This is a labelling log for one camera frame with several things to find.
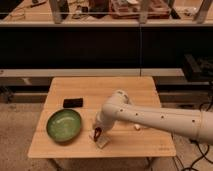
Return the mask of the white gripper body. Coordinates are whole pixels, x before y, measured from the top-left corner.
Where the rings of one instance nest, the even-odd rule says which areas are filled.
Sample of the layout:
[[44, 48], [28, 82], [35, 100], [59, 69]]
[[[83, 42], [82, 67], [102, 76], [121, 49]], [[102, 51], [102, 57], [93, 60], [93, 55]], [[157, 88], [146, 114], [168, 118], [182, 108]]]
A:
[[102, 112], [98, 112], [93, 123], [93, 128], [100, 128], [103, 132], [107, 132], [113, 128], [115, 120]]

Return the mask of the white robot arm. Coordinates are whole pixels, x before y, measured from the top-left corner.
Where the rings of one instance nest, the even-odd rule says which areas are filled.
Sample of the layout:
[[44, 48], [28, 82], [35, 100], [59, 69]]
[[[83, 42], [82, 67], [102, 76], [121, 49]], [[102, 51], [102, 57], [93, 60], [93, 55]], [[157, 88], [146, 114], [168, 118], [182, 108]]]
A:
[[96, 115], [94, 128], [111, 130], [127, 121], [213, 145], [213, 112], [133, 105], [123, 90], [116, 90]]

